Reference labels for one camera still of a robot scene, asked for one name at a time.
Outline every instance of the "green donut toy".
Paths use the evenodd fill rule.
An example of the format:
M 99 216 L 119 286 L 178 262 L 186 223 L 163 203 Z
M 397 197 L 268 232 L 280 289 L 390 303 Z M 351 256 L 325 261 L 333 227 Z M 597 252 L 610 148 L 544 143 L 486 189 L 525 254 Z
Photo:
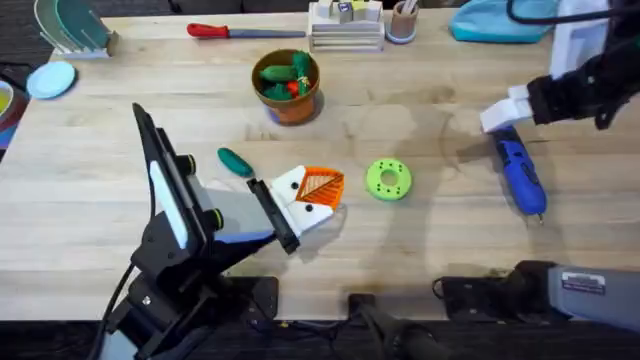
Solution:
M 384 182 L 385 177 L 395 182 Z M 386 201 L 400 200 L 411 189 L 411 171 L 401 161 L 393 158 L 376 160 L 367 170 L 367 191 L 375 198 Z

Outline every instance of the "knife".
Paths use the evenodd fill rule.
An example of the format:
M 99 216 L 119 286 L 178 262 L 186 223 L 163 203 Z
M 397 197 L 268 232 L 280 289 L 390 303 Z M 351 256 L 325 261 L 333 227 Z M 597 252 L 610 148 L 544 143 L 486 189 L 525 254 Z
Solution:
M 196 38 L 229 39 L 229 38 L 294 38 L 305 37 L 304 31 L 291 30 L 259 30 L 229 29 L 228 26 L 211 26 L 205 24 L 187 25 L 189 35 Z

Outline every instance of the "cup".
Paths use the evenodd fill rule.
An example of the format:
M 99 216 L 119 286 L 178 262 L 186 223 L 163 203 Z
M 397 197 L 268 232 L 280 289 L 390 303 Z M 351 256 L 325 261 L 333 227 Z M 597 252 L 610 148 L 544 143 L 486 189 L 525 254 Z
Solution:
M 416 4 L 409 14 L 403 14 L 404 1 L 399 1 L 393 7 L 391 25 L 387 28 L 387 38 L 396 44 L 406 44 L 416 37 L 416 21 L 420 8 Z

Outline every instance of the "red knife handle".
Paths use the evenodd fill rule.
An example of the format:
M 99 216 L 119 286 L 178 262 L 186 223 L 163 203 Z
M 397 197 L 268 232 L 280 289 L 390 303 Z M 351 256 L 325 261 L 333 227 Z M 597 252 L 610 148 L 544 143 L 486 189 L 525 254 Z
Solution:
M 198 38 L 228 38 L 229 28 L 225 26 L 211 26 L 204 24 L 187 25 L 189 35 Z

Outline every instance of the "blue bag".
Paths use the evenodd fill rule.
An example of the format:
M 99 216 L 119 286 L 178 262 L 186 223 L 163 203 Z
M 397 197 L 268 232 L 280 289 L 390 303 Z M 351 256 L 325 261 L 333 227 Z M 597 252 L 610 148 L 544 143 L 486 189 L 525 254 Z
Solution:
M 515 0 L 513 11 L 521 17 L 556 16 L 558 0 Z M 518 24 L 507 15 L 506 0 L 471 0 L 449 22 L 458 41 L 535 43 L 551 26 Z

